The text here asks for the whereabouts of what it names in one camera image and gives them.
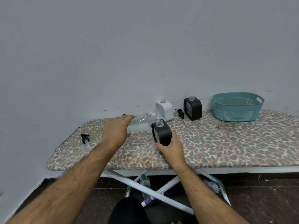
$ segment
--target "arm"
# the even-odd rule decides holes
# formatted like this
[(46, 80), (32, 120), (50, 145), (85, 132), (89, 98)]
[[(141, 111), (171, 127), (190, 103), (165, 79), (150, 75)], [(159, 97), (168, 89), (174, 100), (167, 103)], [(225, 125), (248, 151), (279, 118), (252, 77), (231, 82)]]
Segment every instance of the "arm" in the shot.
[(182, 142), (172, 130), (171, 143), (166, 147), (157, 143), (157, 148), (164, 154), (167, 162), (177, 173), (185, 189), (196, 219), (206, 224), (249, 224), (212, 192), (185, 162)]
[(130, 135), (127, 127), (133, 118), (122, 116), (108, 120), (102, 142), (8, 224), (74, 223), (108, 161)]

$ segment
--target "leopard print fabric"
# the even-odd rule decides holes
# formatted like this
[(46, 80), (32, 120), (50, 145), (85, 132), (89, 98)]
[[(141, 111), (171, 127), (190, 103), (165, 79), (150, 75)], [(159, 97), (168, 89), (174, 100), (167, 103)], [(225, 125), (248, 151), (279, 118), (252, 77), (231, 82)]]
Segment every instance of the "leopard print fabric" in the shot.
[[(88, 121), (78, 128), (47, 162), (50, 170), (69, 170), (89, 152), (80, 134), (90, 135), (94, 148), (101, 141), (107, 119)], [(212, 112), (187, 125), (175, 113), (168, 122), (183, 142), (192, 168), (299, 166), (299, 117), (261, 110), (252, 122), (222, 122)], [(171, 169), (156, 148), (151, 131), (131, 133), (107, 169)]]

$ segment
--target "floor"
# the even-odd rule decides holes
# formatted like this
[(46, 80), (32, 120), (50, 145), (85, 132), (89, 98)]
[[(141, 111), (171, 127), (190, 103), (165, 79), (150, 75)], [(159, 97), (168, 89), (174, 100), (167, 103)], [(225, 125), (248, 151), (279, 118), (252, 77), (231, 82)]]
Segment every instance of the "floor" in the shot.
[[(213, 176), (222, 180), (233, 209), (251, 224), (299, 223), (299, 173), (237, 173)], [(150, 176), (149, 178), (152, 189), (158, 190), (174, 176)], [(53, 181), (46, 180), (19, 210)], [(107, 223), (113, 207), (124, 197), (125, 192), (125, 184), (109, 178), (99, 179), (76, 224)], [(190, 206), (180, 183), (165, 195)], [(131, 196), (143, 201), (141, 192), (137, 190), (133, 190)], [(191, 215), (158, 200), (147, 206), (146, 212), (153, 224), (178, 220), (185, 224), (196, 223)]]

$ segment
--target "person's left hand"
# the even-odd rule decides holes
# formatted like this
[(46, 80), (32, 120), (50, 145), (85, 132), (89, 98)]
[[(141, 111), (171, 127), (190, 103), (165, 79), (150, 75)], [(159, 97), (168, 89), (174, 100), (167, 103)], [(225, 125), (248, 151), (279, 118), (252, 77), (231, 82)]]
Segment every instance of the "person's left hand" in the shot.
[(127, 133), (127, 128), (133, 118), (135, 116), (109, 119), (104, 126), (101, 144), (116, 152), (129, 137), (130, 133)]

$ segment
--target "person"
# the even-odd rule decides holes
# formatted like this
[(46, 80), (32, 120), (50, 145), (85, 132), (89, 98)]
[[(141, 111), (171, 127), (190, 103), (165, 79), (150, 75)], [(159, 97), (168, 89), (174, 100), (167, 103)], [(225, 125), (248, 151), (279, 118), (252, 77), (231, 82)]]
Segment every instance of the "person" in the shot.
[[(101, 143), (8, 223), (75, 223), (108, 161), (130, 135), (127, 127), (133, 118), (134, 116), (122, 116), (108, 120)], [(178, 175), (198, 222), (248, 224), (191, 170), (185, 162), (182, 142), (175, 131), (172, 134), (171, 143), (167, 147), (157, 143), (157, 148)], [(129, 197), (122, 199), (114, 207), (108, 221), (108, 224), (120, 223), (149, 224), (150, 221), (140, 202)]]

